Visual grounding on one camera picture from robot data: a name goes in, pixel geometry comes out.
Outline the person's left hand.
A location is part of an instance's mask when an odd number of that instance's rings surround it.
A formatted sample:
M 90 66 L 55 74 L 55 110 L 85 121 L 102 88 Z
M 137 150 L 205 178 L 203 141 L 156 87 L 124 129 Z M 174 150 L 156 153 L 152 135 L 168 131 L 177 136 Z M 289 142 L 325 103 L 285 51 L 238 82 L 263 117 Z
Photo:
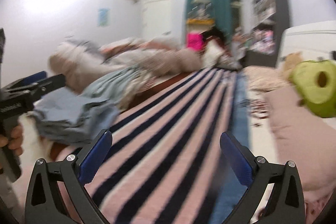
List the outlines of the person's left hand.
M 10 150 L 12 150 L 15 155 L 21 156 L 23 153 L 23 126 L 18 123 L 18 125 L 12 129 L 10 134 L 10 139 L 1 135 L 0 146 L 5 147 L 8 146 Z

